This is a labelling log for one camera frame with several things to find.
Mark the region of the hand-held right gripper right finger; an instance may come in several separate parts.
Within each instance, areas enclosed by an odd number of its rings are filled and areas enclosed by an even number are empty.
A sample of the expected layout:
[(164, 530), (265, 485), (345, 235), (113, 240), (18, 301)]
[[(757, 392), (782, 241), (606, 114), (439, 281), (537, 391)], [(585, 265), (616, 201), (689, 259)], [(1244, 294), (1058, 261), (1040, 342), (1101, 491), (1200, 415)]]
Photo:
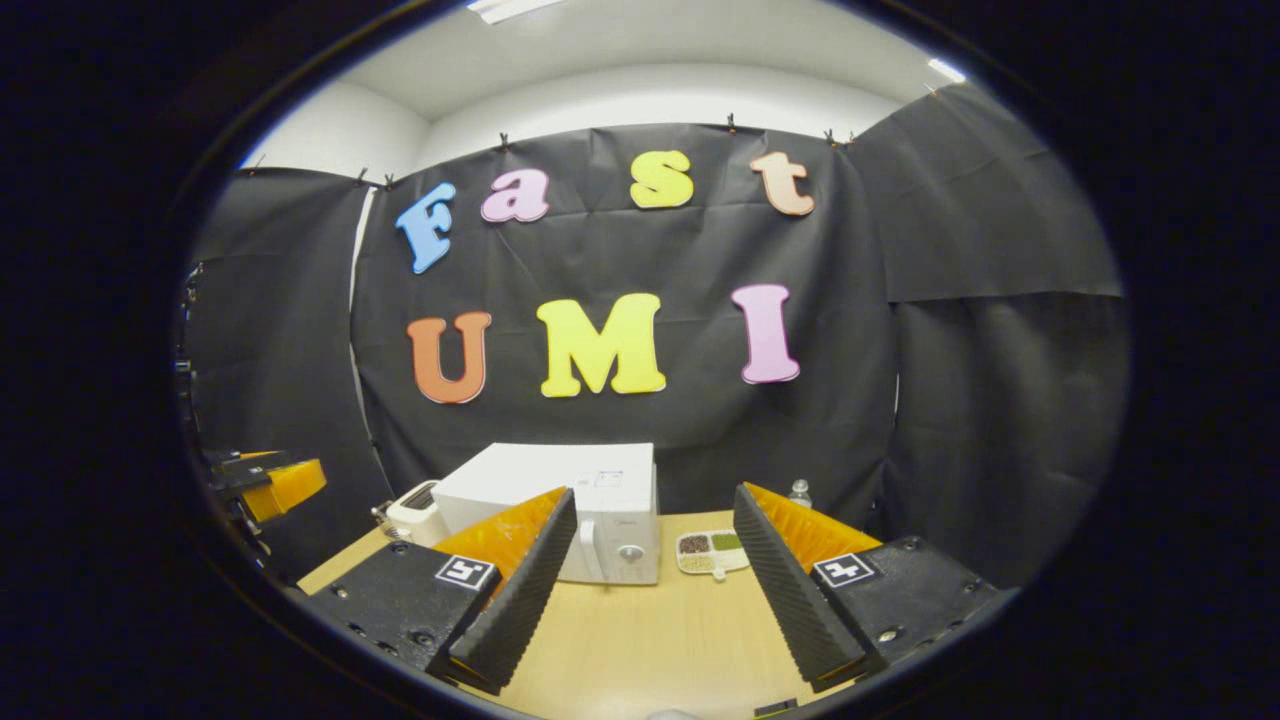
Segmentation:
[(814, 691), (900, 665), (1006, 600), (918, 536), (881, 542), (753, 483), (735, 491), (733, 529)]

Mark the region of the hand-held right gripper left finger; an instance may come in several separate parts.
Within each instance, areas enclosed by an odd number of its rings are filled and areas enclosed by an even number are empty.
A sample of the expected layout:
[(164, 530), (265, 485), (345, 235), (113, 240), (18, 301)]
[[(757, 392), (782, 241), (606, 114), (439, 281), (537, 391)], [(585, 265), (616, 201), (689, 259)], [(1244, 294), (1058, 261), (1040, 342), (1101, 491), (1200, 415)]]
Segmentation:
[(402, 664), (498, 694), (577, 527), (573, 491), (556, 487), (430, 547), (393, 541), (305, 600)]

